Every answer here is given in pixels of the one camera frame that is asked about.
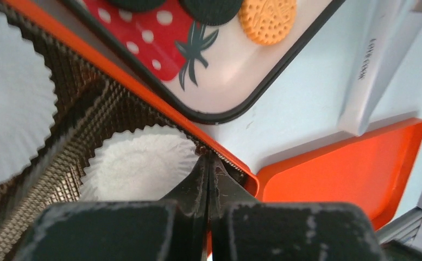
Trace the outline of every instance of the black cookie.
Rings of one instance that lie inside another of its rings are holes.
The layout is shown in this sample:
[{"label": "black cookie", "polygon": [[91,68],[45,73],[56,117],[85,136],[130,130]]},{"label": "black cookie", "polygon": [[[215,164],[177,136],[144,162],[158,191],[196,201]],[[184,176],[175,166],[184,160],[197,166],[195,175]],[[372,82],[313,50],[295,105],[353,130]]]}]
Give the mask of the black cookie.
[{"label": "black cookie", "polygon": [[179,2],[199,23],[220,26],[236,16],[243,0],[180,0]]},{"label": "black cookie", "polygon": [[107,0],[110,4],[131,11],[134,13],[142,13],[153,10],[162,4],[166,0]]}]

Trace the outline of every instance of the cupcake liner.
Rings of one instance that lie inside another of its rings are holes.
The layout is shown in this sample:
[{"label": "cupcake liner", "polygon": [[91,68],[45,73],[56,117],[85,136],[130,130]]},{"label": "cupcake liner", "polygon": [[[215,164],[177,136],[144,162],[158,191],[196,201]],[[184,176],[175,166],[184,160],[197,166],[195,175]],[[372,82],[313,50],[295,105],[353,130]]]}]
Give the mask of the cupcake liner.
[{"label": "cupcake liner", "polygon": [[44,58],[0,13],[0,183],[37,156],[54,124],[54,83]]},{"label": "cupcake liner", "polygon": [[167,126],[114,133],[89,159],[80,200],[159,200],[190,174],[195,150],[184,133]]}]

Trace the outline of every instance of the orange tray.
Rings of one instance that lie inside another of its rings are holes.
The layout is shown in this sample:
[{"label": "orange tray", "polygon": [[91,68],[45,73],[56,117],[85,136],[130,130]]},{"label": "orange tray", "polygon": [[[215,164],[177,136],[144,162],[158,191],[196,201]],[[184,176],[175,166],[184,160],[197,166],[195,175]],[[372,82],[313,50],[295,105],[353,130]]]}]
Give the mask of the orange tray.
[{"label": "orange tray", "polygon": [[422,141],[409,119],[264,167],[264,202],[351,202],[377,230],[394,216]]}]

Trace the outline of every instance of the white polka dot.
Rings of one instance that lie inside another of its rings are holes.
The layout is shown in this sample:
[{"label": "white polka dot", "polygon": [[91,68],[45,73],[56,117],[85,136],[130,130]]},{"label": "white polka dot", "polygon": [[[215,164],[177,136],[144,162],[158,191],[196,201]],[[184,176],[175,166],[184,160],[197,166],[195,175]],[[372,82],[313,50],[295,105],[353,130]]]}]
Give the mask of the white polka dot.
[{"label": "white polka dot", "polygon": [[146,43],[151,43],[153,42],[153,32],[150,30],[145,30],[142,32],[142,39],[146,42]]},{"label": "white polka dot", "polygon": [[125,22],[130,22],[133,19],[133,14],[129,11],[120,9],[118,13],[121,19],[123,19]]},{"label": "white polka dot", "polygon": [[110,17],[109,12],[107,12],[103,8],[99,8],[97,11],[99,12],[99,17],[100,17],[100,19],[102,19],[102,21],[104,21],[106,23],[110,23],[111,22],[111,17]]},{"label": "white polka dot", "polygon": [[137,44],[133,43],[133,42],[127,42],[126,43],[126,47],[128,48],[128,50],[133,53],[133,54],[138,54],[138,46]]},{"label": "white polka dot", "polygon": [[157,69],[158,71],[161,70],[161,63],[157,60],[152,60],[153,68]]},{"label": "white polka dot", "polygon": [[169,11],[158,11],[156,19],[161,25],[168,26],[172,23],[172,14]]}]

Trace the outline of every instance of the white tabletop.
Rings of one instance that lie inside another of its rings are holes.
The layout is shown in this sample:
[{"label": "white tabletop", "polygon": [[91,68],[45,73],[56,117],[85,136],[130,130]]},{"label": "white tabletop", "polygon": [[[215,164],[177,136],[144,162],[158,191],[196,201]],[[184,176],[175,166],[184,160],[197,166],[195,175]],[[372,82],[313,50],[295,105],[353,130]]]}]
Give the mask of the white tabletop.
[{"label": "white tabletop", "polygon": [[[338,133],[336,123],[367,6],[368,1],[346,0],[248,112],[226,124],[200,127],[253,173],[348,137]],[[406,113],[422,118],[422,32],[371,119]],[[415,207],[421,191],[422,147],[396,215]]]}]

